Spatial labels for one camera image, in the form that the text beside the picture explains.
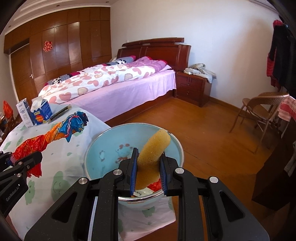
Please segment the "orange blue foil wrapper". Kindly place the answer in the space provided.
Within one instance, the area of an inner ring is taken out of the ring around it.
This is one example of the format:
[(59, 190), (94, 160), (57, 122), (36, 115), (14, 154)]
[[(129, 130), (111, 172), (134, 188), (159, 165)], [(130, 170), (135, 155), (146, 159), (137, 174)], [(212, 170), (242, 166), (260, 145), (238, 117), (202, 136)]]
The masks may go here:
[(53, 141), (65, 138), (69, 142), (73, 134), (81, 133), (84, 130), (88, 121), (86, 113), (82, 111), (74, 112), (62, 122), (55, 124), (45, 134), (29, 138), (20, 144), (12, 153), (12, 164), (15, 165), (18, 161), (32, 153), (44, 151), (48, 144)]

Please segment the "yellow sponge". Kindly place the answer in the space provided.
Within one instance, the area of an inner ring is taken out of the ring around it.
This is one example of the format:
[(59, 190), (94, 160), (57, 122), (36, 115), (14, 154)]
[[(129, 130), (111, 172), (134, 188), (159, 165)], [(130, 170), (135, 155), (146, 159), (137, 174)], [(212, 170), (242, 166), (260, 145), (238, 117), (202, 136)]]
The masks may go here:
[(137, 159), (136, 190), (159, 180), (159, 159), (171, 142), (167, 131), (160, 129), (144, 145)]

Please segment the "red plastic bag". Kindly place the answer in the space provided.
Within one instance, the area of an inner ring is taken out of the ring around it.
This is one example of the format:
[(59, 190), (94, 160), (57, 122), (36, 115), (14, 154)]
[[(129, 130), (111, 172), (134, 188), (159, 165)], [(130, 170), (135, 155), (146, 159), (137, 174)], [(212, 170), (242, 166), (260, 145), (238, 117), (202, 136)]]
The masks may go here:
[(162, 189), (161, 179), (148, 185), (148, 189), (152, 190), (153, 192), (157, 192), (157, 191), (161, 190)]

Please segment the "light blue trash bin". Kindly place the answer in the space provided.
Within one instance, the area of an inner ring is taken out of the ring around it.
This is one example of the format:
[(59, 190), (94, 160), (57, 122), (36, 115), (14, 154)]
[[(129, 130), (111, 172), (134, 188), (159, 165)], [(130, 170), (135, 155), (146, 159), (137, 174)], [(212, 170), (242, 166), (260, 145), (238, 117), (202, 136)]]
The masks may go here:
[[(85, 154), (88, 179), (102, 178), (106, 173), (119, 168), (121, 161), (131, 157), (133, 148), (141, 151), (149, 138), (160, 129), (148, 123), (126, 123), (101, 133)], [(145, 188), (136, 190), (135, 194), (136, 197), (119, 197), (119, 204), (130, 209), (145, 210), (157, 205), (164, 197), (161, 189), (153, 192)]]

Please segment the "cluttered wooden tv cabinet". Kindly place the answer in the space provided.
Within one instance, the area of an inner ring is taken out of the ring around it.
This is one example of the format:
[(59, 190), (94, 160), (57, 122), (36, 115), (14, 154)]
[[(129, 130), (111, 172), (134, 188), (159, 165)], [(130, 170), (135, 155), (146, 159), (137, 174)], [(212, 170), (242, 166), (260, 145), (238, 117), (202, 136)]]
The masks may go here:
[(1, 118), (1, 143), (6, 139), (7, 135), (19, 124), (22, 122), (20, 115), (16, 117), (7, 118), (3, 116)]

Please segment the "red gift bag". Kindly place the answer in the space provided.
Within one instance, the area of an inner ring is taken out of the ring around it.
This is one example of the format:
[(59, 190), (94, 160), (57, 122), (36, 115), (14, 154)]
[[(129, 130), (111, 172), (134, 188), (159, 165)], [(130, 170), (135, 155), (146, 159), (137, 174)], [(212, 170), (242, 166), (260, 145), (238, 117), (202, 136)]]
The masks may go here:
[(4, 111), (4, 116), (6, 117), (7, 120), (13, 117), (13, 109), (5, 100), (3, 101), (3, 111)]

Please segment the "white tall milk carton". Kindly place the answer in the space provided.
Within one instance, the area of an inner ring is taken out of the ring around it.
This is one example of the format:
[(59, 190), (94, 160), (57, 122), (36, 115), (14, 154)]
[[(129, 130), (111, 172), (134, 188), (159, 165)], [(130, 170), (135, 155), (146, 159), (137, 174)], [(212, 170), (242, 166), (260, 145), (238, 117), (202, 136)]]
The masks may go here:
[(31, 108), (27, 102), (27, 99), (24, 98), (24, 99), (20, 100), (16, 104), (16, 108), (18, 110), (18, 113), (19, 113), (25, 127), (27, 127), (27, 128), (33, 127), (35, 125), (35, 123), (34, 123), (33, 116), (31, 113)]

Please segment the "green cloud pattern tablecloth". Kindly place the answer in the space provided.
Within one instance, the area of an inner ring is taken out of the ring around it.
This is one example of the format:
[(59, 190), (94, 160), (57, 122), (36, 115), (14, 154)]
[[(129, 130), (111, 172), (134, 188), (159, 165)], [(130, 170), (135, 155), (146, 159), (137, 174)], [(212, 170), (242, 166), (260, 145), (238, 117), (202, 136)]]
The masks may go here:
[[(28, 178), (29, 190), (18, 201), (8, 221), (21, 239), (38, 219), (79, 178), (85, 177), (84, 157), (93, 140), (109, 126), (91, 113), (83, 132), (75, 133), (67, 142), (53, 141), (42, 152), (42, 176)], [(176, 219), (171, 198), (160, 196), (151, 208), (131, 209), (119, 205), (119, 240), (136, 240)]]

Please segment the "blue LOOK milk carton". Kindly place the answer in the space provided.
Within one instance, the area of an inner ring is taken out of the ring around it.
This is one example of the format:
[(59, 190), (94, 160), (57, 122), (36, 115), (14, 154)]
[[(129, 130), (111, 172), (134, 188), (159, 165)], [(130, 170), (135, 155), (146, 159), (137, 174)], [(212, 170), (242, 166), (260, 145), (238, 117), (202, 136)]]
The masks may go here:
[(42, 97), (36, 97), (32, 100), (31, 113), (36, 125), (46, 123), (53, 114), (48, 101)]

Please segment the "dark snack packet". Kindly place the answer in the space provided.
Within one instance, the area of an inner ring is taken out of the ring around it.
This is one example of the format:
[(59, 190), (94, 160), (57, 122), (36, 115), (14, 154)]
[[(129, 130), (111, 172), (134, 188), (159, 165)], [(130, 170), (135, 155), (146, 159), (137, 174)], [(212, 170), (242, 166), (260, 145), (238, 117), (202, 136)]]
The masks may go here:
[(65, 113), (67, 113), (70, 109), (72, 108), (72, 106), (70, 104), (68, 105), (63, 105), (62, 107), (58, 107), (55, 109), (55, 112), (53, 113), (53, 115), (49, 118), (49, 120), (47, 121), (47, 123), (52, 123), (53, 121), (55, 121), (56, 119), (58, 119), (59, 117), (61, 117), (62, 115), (64, 115)]

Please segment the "wooden door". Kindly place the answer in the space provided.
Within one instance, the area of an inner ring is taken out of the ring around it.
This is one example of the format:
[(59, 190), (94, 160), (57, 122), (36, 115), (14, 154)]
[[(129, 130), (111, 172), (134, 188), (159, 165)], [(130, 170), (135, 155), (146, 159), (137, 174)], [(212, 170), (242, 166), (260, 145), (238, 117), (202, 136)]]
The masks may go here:
[(26, 98), (28, 104), (32, 105), (32, 99), (38, 94), (31, 67), (29, 44), (11, 54), (11, 69), (18, 99)]

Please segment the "wooden nightstand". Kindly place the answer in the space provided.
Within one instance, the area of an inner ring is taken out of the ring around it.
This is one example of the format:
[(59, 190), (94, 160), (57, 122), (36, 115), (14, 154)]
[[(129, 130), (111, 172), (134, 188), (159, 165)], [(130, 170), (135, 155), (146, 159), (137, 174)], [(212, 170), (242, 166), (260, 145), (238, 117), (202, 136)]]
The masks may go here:
[(176, 72), (176, 90), (174, 97), (203, 107), (210, 98), (212, 84), (206, 78)]

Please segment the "brown folding chair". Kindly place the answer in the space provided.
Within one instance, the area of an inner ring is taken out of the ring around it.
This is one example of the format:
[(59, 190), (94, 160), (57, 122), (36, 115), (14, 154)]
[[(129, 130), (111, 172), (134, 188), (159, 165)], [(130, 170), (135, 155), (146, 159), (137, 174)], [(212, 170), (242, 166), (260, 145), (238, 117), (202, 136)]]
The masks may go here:
[(247, 118), (247, 114), (250, 114), (251, 119), (256, 122), (255, 127), (259, 127), (262, 131), (259, 144), (254, 151), (254, 154), (256, 154), (259, 146), (262, 144), (267, 128), (273, 124), (273, 119), (278, 113), (280, 105), (284, 100), (287, 100), (289, 96), (288, 93), (283, 92), (264, 92), (253, 98), (244, 98), (242, 100), (242, 107), (239, 110), (229, 133), (235, 128), (239, 117), (242, 117), (242, 124)]

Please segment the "clothes pile on nightstand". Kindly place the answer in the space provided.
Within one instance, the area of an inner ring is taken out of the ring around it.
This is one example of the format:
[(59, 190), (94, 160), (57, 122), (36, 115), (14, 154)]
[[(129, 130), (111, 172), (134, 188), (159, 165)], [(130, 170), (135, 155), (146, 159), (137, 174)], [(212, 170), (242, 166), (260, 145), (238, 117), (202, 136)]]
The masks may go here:
[(217, 79), (214, 72), (206, 69), (206, 65), (203, 63), (193, 64), (184, 70), (184, 73), (188, 75), (195, 75), (201, 78), (207, 79), (207, 81), (212, 84), (212, 81)]

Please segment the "wooden bed with headboard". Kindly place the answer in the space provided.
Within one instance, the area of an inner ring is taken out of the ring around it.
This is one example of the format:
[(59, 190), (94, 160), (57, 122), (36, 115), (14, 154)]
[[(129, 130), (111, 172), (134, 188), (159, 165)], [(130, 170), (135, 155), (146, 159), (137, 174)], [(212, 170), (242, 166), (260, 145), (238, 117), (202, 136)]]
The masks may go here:
[(187, 67), (190, 50), (184, 38), (125, 43), (113, 62), (48, 83), (39, 96), (49, 103), (76, 105), (117, 125), (172, 96), (177, 89), (176, 72)]

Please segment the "red double happiness decal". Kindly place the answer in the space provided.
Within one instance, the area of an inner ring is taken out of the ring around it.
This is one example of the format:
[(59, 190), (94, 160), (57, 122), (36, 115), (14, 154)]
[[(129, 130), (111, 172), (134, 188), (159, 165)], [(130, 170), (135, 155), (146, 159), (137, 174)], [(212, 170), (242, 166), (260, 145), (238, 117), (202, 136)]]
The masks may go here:
[(47, 53), (52, 50), (53, 50), (53, 42), (52, 41), (45, 41), (43, 51)]

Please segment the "heart pattern duvet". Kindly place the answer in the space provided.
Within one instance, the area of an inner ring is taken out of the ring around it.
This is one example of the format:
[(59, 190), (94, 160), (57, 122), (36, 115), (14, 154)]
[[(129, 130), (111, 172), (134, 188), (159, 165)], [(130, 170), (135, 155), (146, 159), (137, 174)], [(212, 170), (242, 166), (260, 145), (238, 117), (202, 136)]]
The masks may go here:
[(49, 103), (61, 104), (100, 88), (146, 78), (156, 72), (155, 68), (148, 65), (136, 67), (128, 64), (98, 65), (60, 83), (43, 87), (39, 96)]

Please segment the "brown wooden wardrobe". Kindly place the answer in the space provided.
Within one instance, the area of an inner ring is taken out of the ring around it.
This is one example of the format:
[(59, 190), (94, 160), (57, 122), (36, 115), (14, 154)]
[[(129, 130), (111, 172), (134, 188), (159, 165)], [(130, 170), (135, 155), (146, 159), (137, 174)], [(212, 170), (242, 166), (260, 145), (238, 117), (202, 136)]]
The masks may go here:
[[(44, 42), (53, 50), (44, 52)], [(37, 94), (45, 83), (111, 59), (110, 8), (75, 8), (31, 20), (4, 37), (4, 53), (29, 44)]]

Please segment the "hanging dark clothes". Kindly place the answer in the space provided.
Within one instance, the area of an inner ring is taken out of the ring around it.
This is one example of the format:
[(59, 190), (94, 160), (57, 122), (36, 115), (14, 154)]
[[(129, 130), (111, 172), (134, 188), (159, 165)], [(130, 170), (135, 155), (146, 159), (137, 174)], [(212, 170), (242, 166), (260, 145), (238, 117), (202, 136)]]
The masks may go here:
[(270, 77), (272, 86), (283, 87), (290, 96), (295, 97), (295, 38), (280, 20), (273, 22), (266, 75)]

